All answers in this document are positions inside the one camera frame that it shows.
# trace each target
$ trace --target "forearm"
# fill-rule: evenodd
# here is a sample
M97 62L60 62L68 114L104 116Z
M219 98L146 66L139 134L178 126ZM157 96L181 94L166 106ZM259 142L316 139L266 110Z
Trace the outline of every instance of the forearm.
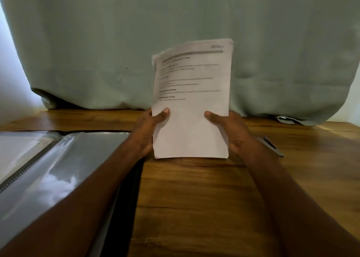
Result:
M273 214L289 256L359 254L359 242L324 212L256 139L239 155Z
M1 251L1 256L84 256L109 201L141 157L129 138L79 187Z

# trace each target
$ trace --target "white paper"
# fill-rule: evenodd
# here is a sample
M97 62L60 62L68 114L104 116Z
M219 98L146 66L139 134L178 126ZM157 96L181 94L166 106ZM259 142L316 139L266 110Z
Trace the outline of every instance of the white paper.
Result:
M153 55L152 114L170 109L154 133L155 158L229 156L227 136L205 111L229 115L231 39L188 42Z
M0 136L0 184L53 141L41 136Z

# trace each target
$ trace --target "green curtain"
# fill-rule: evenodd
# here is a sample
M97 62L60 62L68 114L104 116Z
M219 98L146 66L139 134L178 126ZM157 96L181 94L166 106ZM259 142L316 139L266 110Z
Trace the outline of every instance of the green curtain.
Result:
M34 91L88 109L148 108L151 55L232 38L230 107L321 123L359 64L360 0L1 0Z

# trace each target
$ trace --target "left hand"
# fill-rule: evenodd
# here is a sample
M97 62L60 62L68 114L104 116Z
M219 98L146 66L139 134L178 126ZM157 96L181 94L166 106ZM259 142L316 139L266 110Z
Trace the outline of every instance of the left hand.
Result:
M150 107L137 118L135 128L130 134L128 140L140 148L142 158L153 148L152 136L154 134L156 124L166 120L169 115L170 109L165 108L158 115L152 116Z

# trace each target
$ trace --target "white wall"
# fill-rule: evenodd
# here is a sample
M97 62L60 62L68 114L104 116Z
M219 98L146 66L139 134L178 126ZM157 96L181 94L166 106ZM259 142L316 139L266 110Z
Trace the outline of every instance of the white wall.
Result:
M0 5L0 125L44 109L30 90Z
M351 122L360 126L360 65L344 105L333 115L331 122Z

